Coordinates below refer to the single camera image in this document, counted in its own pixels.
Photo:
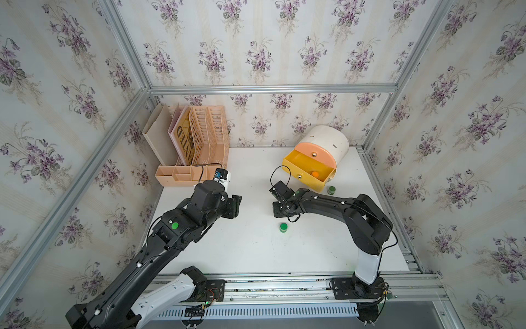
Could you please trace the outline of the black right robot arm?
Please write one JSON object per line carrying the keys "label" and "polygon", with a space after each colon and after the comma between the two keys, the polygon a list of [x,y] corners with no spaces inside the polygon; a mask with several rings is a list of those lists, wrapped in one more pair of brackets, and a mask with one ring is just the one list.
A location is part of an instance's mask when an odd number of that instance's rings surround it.
{"label": "black right robot arm", "polygon": [[282,181],[269,192],[275,198],[273,215],[276,218],[294,223],[303,214],[314,214],[344,223],[359,249],[353,277],[369,286],[378,280],[385,243],[394,234],[393,223],[368,195],[342,198],[309,189],[294,191]]}

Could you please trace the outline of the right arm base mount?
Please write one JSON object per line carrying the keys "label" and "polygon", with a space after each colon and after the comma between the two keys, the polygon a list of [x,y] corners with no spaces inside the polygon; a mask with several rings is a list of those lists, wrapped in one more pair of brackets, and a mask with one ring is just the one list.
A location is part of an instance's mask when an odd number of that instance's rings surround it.
{"label": "right arm base mount", "polygon": [[378,276],[372,284],[360,280],[356,274],[352,277],[332,278],[329,288],[337,300],[381,300],[389,291],[389,284]]}

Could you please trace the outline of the yellow drawer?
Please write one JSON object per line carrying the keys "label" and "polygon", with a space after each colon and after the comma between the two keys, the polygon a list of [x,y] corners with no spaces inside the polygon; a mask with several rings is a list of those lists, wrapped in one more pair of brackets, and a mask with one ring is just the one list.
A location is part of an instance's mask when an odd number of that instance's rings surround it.
{"label": "yellow drawer", "polygon": [[[336,175],[337,170],[312,160],[294,149],[283,159],[282,164],[290,169],[293,178],[316,192],[323,191],[325,185]],[[311,175],[313,171],[318,171],[320,177],[313,177]]]}

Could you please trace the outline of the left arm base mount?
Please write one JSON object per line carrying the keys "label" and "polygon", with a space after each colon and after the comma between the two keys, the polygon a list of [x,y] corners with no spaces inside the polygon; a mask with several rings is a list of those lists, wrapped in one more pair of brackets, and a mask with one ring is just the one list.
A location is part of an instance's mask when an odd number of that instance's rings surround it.
{"label": "left arm base mount", "polygon": [[209,279],[195,266],[183,269],[169,284],[168,292],[175,303],[222,302],[225,295],[225,280]]}

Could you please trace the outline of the pink top drawer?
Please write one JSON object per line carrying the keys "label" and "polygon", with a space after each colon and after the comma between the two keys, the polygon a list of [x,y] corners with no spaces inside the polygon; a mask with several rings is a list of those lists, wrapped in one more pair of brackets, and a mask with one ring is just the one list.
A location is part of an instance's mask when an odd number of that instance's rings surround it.
{"label": "pink top drawer", "polygon": [[302,142],[295,146],[295,151],[327,167],[337,168],[334,148],[324,147],[310,142]]}

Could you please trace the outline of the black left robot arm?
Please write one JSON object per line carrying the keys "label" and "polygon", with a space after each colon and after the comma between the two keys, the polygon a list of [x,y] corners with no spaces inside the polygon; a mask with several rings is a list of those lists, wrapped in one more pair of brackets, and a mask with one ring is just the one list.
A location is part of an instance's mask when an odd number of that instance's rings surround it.
{"label": "black left robot arm", "polygon": [[191,197],[160,217],[145,245],[103,292],[89,303],[70,308],[66,319],[71,328],[138,328],[146,318],[146,308],[137,304],[144,290],[217,219],[236,218],[241,200],[239,195],[228,195],[221,182],[199,183]]}

